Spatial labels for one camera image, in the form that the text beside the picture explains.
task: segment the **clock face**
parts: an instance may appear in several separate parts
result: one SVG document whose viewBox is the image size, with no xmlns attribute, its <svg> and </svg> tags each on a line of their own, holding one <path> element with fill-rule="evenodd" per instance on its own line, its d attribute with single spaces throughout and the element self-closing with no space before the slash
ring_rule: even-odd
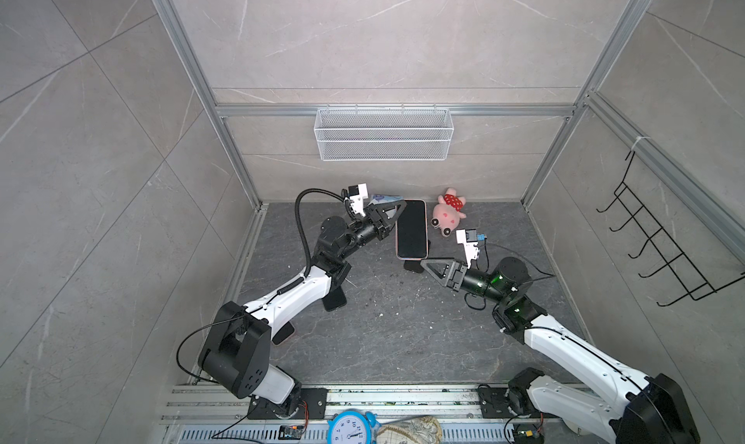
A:
<svg viewBox="0 0 745 444">
<path fill-rule="evenodd" d="M 331 444 L 367 444 L 367 427 L 357 415 L 342 416 L 331 430 Z"/>
</svg>

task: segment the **red polka dot clothing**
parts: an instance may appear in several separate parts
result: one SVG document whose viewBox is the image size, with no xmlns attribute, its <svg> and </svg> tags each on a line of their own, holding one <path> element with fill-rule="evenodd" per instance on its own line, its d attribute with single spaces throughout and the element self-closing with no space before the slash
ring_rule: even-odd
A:
<svg viewBox="0 0 745 444">
<path fill-rule="evenodd" d="M 450 194 L 446 194 L 442 197 L 445 198 L 445 203 L 455 208 L 455 211 L 461 211 L 461 208 L 463 207 L 463 202 L 460 199 L 458 199 L 458 197 L 456 197 L 455 195 L 450 195 Z"/>
</svg>

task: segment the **white wire mesh basket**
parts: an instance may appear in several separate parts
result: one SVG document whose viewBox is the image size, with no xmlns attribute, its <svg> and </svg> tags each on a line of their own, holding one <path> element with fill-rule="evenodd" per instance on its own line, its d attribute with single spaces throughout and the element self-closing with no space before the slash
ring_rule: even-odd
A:
<svg viewBox="0 0 745 444">
<path fill-rule="evenodd" d="M 453 120 L 437 107 L 322 108 L 313 130 L 323 161 L 445 160 Z"/>
</svg>

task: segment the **smartphone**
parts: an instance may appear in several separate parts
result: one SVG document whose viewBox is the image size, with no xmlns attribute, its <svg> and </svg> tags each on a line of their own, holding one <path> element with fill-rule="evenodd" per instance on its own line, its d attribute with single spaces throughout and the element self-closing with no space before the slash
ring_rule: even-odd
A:
<svg viewBox="0 0 745 444">
<path fill-rule="evenodd" d="M 406 200 L 406 208 L 396 221 L 396 256 L 401 260 L 427 258 L 427 204 Z"/>
</svg>

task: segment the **pig plush toy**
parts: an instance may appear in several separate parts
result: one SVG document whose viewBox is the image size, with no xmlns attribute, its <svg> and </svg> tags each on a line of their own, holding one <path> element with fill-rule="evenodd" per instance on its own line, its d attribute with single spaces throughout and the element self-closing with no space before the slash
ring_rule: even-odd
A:
<svg viewBox="0 0 745 444">
<path fill-rule="evenodd" d="M 445 236 L 450 235 L 461 223 L 461 218 L 466 217 L 465 213 L 461 213 L 466 198 L 456 197 L 455 194 L 454 188 L 448 188 L 444 196 L 437 197 L 439 204 L 435 205 L 432 212 L 432 226 L 439 227 Z"/>
</svg>

